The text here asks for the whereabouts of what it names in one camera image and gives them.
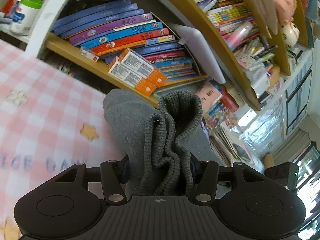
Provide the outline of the white plastic jar green lid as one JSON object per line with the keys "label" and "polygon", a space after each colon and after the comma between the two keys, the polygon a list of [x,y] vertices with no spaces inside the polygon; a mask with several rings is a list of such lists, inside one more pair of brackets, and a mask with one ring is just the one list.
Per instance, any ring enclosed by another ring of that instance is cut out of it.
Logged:
{"label": "white plastic jar green lid", "polygon": [[17,35],[28,35],[42,5],[42,0],[20,0],[12,17],[10,30]]}

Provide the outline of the row of colourful books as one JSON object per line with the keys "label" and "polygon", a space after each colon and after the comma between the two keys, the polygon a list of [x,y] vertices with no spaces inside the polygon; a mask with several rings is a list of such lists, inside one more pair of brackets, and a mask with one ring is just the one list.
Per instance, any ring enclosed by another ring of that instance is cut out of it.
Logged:
{"label": "row of colourful books", "polygon": [[[99,56],[97,62],[83,56],[88,64],[82,68],[144,96],[108,73],[108,64],[115,56],[119,57],[123,50],[130,48],[137,52],[167,77],[164,86],[156,87],[145,98],[156,100],[176,90],[194,92],[206,79],[195,57],[180,42],[180,38],[154,13],[144,11],[130,0],[110,1],[92,7],[80,4],[68,9],[64,16],[55,21],[51,33],[67,41],[79,52],[80,47],[84,47]],[[62,69],[74,63],[58,55]]]}

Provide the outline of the grey sweater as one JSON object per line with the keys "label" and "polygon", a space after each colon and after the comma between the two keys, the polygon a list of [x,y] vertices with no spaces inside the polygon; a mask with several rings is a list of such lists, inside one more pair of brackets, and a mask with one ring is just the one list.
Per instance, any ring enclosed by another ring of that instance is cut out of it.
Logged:
{"label": "grey sweater", "polygon": [[103,108],[113,138],[129,158],[127,196],[189,195],[192,156],[223,164],[201,128],[203,110],[194,93],[171,92],[154,108],[131,90],[114,89]]}

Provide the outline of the lower orange white box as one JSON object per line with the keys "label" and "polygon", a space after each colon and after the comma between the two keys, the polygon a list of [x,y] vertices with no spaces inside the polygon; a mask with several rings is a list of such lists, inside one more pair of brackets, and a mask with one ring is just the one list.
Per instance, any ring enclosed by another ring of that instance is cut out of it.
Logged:
{"label": "lower orange white box", "polygon": [[108,73],[144,96],[150,96],[156,90],[156,86],[153,83],[121,64],[117,56],[108,64]]}

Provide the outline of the white tablet device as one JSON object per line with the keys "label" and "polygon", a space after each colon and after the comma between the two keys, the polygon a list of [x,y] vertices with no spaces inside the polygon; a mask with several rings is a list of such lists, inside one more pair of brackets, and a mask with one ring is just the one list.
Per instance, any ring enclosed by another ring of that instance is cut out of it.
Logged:
{"label": "white tablet device", "polygon": [[199,30],[173,23],[169,23],[168,26],[180,37],[180,42],[188,47],[196,62],[209,77],[219,84],[226,83],[211,47]]}

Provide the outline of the white shelf post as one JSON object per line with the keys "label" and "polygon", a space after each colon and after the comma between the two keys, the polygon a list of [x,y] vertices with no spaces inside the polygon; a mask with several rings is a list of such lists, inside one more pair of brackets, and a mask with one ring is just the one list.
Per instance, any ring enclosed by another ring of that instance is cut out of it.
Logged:
{"label": "white shelf post", "polygon": [[25,49],[25,52],[29,56],[38,57],[54,22],[67,2],[68,0],[45,0],[36,17],[29,42]]}

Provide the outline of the upper orange white box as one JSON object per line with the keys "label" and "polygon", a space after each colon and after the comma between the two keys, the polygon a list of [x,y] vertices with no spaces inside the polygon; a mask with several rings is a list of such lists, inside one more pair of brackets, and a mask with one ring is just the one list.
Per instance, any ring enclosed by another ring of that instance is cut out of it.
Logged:
{"label": "upper orange white box", "polygon": [[157,88],[164,86],[167,80],[167,77],[158,68],[130,48],[121,52],[119,61],[129,70],[153,83]]}

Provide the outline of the wooden bookshelf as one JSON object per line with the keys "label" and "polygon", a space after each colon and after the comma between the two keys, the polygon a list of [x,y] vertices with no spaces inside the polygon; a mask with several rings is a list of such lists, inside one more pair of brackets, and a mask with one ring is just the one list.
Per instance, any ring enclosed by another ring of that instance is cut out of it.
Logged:
{"label": "wooden bookshelf", "polygon": [[[172,30],[183,42],[188,43],[188,39],[182,34],[182,29],[189,28],[198,30],[210,47],[216,60],[231,79],[236,83],[240,94],[244,96],[246,102],[255,110],[260,111],[261,105],[257,96],[249,83],[249,79],[244,74],[240,64],[236,60],[227,43],[219,34],[206,14],[198,8],[193,0],[142,0],[148,5],[153,6],[155,2],[162,3],[166,9],[165,12],[158,12],[158,16],[163,20],[169,29]],[[283,34],[279,29],[276,34],[273,33],[271,24],[275,23],[274,16],[262,13],[260,2],[258,0],[243,0],[253,13],[254,19],[260,31],[260,35],[266,38],[270,45],[276,45],[275,63],[280,67],[283,74],[290,75],[289,63],[286,55],[286,46]],[[272,0],[264,0],[265,9],[273,9]],[[49,0],[43,11],[39,14],[39,19],[30,36],[26,51],[34,56],[38,56],[40,51],[46,47],[54,52],[66,57],[74,63],[84,66],[88,64],[79,51],[73,48],[67,41],[51,33],[53,22],[59,16],[61,10],[65,7],[68,0]]]}

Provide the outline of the orange white box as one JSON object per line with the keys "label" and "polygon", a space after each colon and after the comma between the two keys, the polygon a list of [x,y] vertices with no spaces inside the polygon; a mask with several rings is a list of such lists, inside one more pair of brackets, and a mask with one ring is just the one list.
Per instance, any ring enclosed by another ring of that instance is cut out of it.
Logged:
{"label": "orange white box", "polygon": [[121,52],[119,61],[129,70],[153,83],[157,88],[164,86],[167,80],[167,77],[158,68],[130,48]]}
{"label": "orange white box", "polygon": [[121,64],[117,56],[108,64],[108,73],[144,96],[150,96],[156,90],[156,86],[153,83]]}

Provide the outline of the small white red box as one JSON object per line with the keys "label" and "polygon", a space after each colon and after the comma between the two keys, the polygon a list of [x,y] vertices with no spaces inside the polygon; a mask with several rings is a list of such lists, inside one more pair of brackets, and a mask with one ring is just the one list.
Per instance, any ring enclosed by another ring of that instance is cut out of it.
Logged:
{"label": "small white red box", "polygon": [[86,49],[84,47],[80,47],[80,55],[86,57],[87,59],[90,59],[94,62],[97,62],[99,60],[99,56],[94,53],[93,51]]}

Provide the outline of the pink checkered table mat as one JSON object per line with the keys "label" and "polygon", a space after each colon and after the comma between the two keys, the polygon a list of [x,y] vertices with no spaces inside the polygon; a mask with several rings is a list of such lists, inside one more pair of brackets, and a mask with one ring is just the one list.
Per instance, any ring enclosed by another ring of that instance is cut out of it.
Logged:
{"label": "pink checkered table mat", "polygon": [[66,168],[123,155],[103,117],[105,95],[1,42],[1,239],[18,239],[16,202]]}

